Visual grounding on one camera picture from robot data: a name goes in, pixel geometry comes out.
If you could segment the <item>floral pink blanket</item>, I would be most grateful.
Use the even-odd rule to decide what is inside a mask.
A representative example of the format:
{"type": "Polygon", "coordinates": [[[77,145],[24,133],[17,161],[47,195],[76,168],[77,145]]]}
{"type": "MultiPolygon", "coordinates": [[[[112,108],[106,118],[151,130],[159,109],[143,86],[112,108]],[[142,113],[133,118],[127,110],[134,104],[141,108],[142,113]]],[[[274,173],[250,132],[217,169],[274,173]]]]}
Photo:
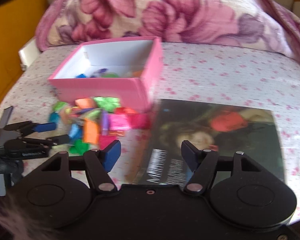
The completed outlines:
{"type": "Polygon", "coordinates": [[[274,0],[54,0],[36,29],[41,51],[133,36],[260,49],[300,62],[300,18],[274,0]]]}

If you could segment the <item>cherry print bed sheet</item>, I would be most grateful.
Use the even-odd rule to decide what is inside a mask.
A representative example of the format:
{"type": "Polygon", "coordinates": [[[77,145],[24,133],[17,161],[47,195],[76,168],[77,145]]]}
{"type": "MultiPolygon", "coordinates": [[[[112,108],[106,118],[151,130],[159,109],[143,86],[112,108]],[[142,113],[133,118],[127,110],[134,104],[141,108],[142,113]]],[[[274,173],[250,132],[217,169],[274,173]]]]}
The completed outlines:
{"type": "MultiPolygon", "coordinates": [[[[44,123],[57,102],[48,77],[75,46],[52,47],[11,88],[0,105],[13,106],[10,122],[44,123]]],[[[300,220],[300,63],[277,53],[248,48],[164,43],[157,98],[212,102],[271,110],[277,124],[285,181],[300,220]]]]}

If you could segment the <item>purple clay bag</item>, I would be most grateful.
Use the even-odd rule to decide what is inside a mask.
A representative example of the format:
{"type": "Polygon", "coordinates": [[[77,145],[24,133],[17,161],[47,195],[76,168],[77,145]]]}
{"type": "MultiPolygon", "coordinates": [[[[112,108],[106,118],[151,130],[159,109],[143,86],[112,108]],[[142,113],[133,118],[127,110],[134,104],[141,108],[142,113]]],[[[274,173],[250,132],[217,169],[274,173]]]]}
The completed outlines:
{"type": "Polygon", "coordinates": [[[107,135],[109,130],[109,114],[107,111],[101,112],[101,134],[107,135]]]}

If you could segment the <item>pink cardboard box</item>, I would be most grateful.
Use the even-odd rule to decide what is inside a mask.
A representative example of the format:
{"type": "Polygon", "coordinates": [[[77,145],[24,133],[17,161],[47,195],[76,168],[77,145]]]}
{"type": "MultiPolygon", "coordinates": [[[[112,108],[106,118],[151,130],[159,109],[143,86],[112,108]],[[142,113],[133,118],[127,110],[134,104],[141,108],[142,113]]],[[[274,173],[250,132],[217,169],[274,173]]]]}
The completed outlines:
{"type": "Polygon", "coordinates": [[[122,37],[84,42],[49,76],[59,100],[113,97],[147,112],[163,68],[161,38],[122,37]]]}

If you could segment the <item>red clay bag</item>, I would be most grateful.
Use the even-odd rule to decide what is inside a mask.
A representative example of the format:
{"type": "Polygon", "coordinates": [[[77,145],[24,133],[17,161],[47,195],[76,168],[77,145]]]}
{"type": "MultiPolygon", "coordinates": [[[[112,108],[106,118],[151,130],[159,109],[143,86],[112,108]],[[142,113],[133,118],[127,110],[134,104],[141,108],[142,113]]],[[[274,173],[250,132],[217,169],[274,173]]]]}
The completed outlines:
{"type": "Polygon", "coordinates": [[[114,109],[115,114],[138,114],[138,112],[129,107],[117,107],[114,109]]]}

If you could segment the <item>orange wooden cabinet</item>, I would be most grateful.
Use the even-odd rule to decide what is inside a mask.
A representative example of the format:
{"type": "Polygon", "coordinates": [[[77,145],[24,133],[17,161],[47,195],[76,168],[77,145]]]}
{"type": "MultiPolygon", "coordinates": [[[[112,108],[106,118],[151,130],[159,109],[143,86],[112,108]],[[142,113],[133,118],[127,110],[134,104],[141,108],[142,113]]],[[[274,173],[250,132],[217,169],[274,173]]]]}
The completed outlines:
{"type": "Polygon", "coordinates": [[[18,51],[34,36],[47,0],[8,0],[0,5],[0,103],[22,74],[18,51]]]}

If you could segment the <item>orange clay bag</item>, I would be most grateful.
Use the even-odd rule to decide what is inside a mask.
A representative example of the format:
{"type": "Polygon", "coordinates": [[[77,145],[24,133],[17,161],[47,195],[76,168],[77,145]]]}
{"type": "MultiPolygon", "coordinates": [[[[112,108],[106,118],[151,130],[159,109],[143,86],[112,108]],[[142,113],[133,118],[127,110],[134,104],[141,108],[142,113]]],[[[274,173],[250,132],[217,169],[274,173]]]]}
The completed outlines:
{"type": "Polygon", "coordinates": [[[99,125],[95,121],[85,119],[83,125],[83,141],[97,145],[99,140],[99,125]]]}

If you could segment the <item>blue clay bag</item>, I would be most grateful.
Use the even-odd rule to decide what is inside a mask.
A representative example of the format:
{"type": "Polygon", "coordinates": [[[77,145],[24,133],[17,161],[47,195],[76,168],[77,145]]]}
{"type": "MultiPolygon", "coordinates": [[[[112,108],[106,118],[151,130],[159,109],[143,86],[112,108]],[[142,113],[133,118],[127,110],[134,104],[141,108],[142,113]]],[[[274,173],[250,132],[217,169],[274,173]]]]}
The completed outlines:
{"type": "Polygon", "coordinates": [[[83,134],[82,127],[79,126],[78,124],[72,124],[68,134],[70,138],[70,142],[72,143],[78,139],[82,139],[82,134],[83,134]]]}

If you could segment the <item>cyan clay bag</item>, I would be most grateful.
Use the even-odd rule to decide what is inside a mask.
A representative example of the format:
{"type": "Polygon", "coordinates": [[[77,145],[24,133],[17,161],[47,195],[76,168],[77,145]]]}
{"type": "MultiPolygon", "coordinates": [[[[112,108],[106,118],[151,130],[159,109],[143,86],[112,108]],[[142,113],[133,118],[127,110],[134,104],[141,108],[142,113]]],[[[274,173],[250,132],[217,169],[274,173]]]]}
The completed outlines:
{"type": "Polygon", "coordinates": [[[57,112],[52,112],[50,115],[49,115],[49,122],[50,123],[54,123],[54,124],[58,124],[60,121],[60,116],[57,112]]]}

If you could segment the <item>white bed side rail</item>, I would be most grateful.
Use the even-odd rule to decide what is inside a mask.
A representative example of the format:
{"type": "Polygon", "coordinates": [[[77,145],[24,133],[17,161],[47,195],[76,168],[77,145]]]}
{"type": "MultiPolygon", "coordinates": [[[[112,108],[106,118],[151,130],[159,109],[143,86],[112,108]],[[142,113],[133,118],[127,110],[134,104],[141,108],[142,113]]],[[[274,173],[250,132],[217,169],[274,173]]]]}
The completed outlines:
{"type": "Polygon", "coordinates": [[[38,49],[36,38],[31,38],[19,51],[21,70],[26,71],[42,52],[38,49]]]}

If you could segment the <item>green clay bag by box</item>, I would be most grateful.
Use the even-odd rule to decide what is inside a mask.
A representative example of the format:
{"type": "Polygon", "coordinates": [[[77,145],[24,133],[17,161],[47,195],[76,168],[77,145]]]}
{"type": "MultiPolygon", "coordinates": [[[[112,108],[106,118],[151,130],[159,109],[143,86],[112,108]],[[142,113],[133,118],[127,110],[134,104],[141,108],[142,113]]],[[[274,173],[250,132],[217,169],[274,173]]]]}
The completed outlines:
{"type": "Polygon", "coordinates": [[[114,113],[115,109],[121,107],[119,98],[97,96],[94,97],[93,100],[98,108],[101,108],[109,113],[114,113]]]}

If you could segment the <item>magenta clay bag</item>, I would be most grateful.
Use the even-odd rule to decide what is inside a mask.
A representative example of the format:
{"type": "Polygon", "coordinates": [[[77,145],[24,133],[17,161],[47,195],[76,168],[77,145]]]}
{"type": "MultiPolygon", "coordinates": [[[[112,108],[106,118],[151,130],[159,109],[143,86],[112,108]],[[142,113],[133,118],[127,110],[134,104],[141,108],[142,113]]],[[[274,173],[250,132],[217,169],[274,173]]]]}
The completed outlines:
{"type": "Polygon", "coordinates": [[[147,114],[110,114],[109,128],[112,131],[126,131],[130,129],[148,129],[151,126],[147,114]]]}

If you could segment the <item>box lid with woman photo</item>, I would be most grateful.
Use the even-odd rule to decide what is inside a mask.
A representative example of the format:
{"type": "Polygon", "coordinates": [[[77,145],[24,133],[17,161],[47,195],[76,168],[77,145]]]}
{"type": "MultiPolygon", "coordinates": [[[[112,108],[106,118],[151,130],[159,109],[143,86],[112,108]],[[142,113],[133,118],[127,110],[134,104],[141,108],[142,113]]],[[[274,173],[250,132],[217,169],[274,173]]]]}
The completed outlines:
{"type": "Polygon", "coordinates": [[[161,99],[133,183],[184,186],[192,171],[181,156],[188,140],[199,150],[231,157],[241,151],[284,181],[284,164],[274,117],[266,109],[161,99]]]}

